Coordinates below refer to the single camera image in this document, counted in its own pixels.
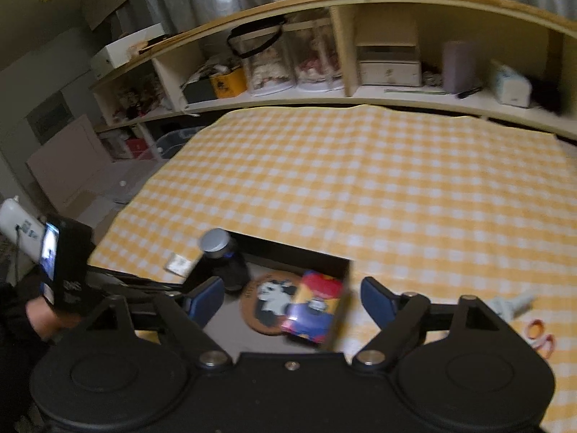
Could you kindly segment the person's left hand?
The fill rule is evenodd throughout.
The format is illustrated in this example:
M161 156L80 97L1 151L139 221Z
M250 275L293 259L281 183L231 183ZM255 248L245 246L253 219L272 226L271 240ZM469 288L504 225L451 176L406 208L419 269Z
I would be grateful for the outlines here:
M42 340L77 327L83 320L80 315L56 311L42 296L26 302L26 317Z

